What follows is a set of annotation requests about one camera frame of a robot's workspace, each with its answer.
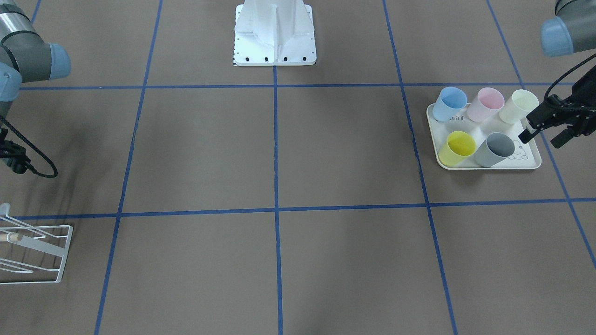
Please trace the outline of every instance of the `cartoon drawing on tray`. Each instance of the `cartoon drawing on tray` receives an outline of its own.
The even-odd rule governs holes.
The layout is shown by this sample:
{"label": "cartoon drawing on tray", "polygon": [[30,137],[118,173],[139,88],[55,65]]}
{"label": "cartoon drawing on tray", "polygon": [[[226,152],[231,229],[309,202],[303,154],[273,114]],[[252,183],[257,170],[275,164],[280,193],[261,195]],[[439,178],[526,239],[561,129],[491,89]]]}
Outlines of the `cartoon drawing on tray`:
{"label": "cartoon drawing on tray", "polygon": [[526,150],[522,147],[522,144],[518,140],[514,140],[513,144],[516,145],[516,152],[509,156],[509,159],[527,159]]}

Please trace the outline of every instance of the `cup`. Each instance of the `cup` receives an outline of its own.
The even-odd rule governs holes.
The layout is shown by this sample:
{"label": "cup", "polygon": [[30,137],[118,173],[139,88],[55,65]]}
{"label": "cup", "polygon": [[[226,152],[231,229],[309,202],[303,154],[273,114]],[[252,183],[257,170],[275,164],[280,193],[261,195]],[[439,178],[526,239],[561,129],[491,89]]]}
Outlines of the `cup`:
{"label": "cup", "polygon": [[516,146],[509,136],[494,132],[476,150],[474,160],[478,165],[489,168],[511,156],[515,150]]}
{"label": "cup", "polygon": [[539,104],[532,92],[518,89],[499,111],[499,117],[503,122],[513,124],[526,117]]}
{"label": "cup", "polygon": [[437,102],[433,106],[433,117],[439,122],[445,122],[456,115],[468,103],[464,91],[457,87],[443,88]]}
{"label": "cup", "polygon": [[445,166],[455,166],[470,157],[476,149],[474,138],[463,131],[454,131],[439,150],[439,160]]}
{"label": "cup", "polygon": [[478,92],[468,107],[468,117],[474,122],[482,122],[499,112],[504,105],[505,98],[499,91],[485,87]]}

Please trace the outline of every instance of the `yellow cup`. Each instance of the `yellow cup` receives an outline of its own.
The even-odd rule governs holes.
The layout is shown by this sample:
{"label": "yellow cup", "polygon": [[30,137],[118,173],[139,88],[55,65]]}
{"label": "yellow cup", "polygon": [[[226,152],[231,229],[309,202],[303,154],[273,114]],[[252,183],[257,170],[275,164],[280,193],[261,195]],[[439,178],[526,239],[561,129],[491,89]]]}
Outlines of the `yellow cup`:
{"label": "yellow cup", "polygon": [[476,142],[470,134],[455,131],[447,136],[447,141],[439,150],[439,160],[445,166],[455,166],[464,159],[472,156],[476,150]]}

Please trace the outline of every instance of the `white tray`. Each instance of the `white tray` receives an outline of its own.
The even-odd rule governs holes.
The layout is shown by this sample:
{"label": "white tray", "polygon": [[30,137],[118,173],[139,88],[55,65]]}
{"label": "white tray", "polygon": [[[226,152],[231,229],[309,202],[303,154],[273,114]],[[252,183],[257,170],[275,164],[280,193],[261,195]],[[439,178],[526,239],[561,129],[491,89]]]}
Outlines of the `white tray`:
{"label": "white tray", "polygon": [[[497,113],[483,122],[474,122],[466,115],[469,105],[467,104],[464,109],[445,122],[438,122],[434,119],[434,104],[426,108],[426,118],[429,120],[430,135],[433,137],[434,155],[441,167],[447,170],[532,170],[540,167],[542,158],[540,157],[540,152],[538,152],[536,142],[531,140],[527,144],[523,144],[517,137],[526,129],[525,125],[522,125],[522,122],[526,122],[525,119],[509,125],[501,121]],[[504,159],[492,167],[481,167],[476,163],[473,155],[454,167],[447,167],[439,160],[439,150],[445,143],[447,136],[454,131],[464,131],[470,134],[476,141],[476,149],[480,147],[490,133],[502,132],[513,140],[516,151],[509,158]]]}

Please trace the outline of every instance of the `blue joint cap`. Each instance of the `blue joint cap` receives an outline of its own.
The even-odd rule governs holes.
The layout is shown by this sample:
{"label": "blue joint cap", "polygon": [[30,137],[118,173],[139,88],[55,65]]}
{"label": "blue joint cap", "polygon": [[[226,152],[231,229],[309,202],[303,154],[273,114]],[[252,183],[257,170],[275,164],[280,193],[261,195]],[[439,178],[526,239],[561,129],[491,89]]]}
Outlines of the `blue joint cap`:
{"label": "blue joint cap", "polygon": [[70,57],[68,52],[60,45],[49,44],[49,50],[52,55],[52,69],[49,73],[49,79],[60,79],[70,74]]}
{"label": "blue joint cap", "polygon": [[0,62],[0,101],[15,100],[22,82],[23,77],[17,70]]}
{"label": "blue joint cap", "polygon": [[573,54],[573,41],[563,20],[556,16],[542,24],[542,52],[550,57]]}

